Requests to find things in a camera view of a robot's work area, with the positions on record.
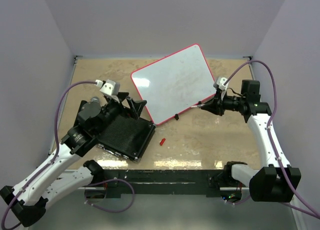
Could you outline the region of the red and white marker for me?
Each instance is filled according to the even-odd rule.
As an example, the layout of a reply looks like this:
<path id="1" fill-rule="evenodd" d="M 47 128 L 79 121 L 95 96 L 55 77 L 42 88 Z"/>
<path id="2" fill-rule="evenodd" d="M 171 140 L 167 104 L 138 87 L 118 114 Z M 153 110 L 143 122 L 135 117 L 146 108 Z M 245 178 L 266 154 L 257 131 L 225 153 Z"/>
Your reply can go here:
<path id="1" fill-rule="evenodd" d="M 204 106 L 204 104 L 196 104 L 196 105 L 191 106 L 190 108 L 201 108 L 203 106 Z"/>

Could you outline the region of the pink framed whiteboard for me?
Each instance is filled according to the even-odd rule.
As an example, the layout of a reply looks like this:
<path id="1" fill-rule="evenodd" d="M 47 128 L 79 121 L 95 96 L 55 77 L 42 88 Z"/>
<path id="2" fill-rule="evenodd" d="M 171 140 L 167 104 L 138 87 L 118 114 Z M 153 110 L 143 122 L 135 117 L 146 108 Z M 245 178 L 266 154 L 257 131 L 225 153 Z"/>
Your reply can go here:
<path id="1" fill-rule="evenodd" d="M 131 73 L 154 124 L 161 125 L 212 97 L 214 77 L 198 44 L 190 45 Z"/>

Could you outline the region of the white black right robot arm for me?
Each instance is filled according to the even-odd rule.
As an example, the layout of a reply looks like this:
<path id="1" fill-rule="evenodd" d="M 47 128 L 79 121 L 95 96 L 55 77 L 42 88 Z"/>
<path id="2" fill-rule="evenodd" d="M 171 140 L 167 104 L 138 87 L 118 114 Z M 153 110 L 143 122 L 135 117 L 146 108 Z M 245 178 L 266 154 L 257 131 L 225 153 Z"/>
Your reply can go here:
<path id="1" fill-rule="evenodd" d="M 255 202 L 289 203 L 293 190 L 301 180 L 301 172 L 292 167 L 285 157 L 274 131 L 272 111 L 261 101 L 260 82 L 243 80 L 239 95 L 227 95 L 228 82 L 218 77 L 213 86 L 214 97 L 201 106 L 202 110 L 222 116 L 225 111 L 240 113 L 254 135 L 260 156 L 260 170 L 250 168 L 240 161 L 229 161 L 223 167 L 221 179 L 230 187 L 237 183 L 248 187 Z"/>

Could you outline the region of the red marker cap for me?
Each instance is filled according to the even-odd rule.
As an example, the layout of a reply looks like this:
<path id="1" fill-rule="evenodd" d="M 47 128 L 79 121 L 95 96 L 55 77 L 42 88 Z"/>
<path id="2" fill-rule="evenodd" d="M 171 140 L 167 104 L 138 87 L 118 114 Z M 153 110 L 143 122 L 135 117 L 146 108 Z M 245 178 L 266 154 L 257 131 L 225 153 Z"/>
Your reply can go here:
<path id="1" fill-rule="evenodd" d="M 165 141 L 166 141 L 166 138 L 163 138 L 163 139 L 160 141 L 159 145 L 162 146 Z"/>

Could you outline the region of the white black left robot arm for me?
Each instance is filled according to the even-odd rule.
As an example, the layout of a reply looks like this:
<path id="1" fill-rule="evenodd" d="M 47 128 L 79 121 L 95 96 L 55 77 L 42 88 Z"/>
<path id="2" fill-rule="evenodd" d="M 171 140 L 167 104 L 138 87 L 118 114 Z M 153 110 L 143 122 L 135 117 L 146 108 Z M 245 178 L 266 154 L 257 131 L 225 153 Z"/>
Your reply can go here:
<path id="1" fill-rule="evenodd" d="M 74 126 L 56 144 L 56 149 L 29 176 L 14 186 L 0 190 L 2 199 L 18 219 L 18 225 L 30 227 L 39 221 L 54 201 L 80 186 L 99 186 L 103 169 L 94 160 L 87 161 L 70 180 L 58 179 L 73 163 L 95 145 L 107 127 L 119 117 L 138 120 L 146 100 L 133 100 L 127 92 L 105 96 L 107 103 L 82 101 Z"/>

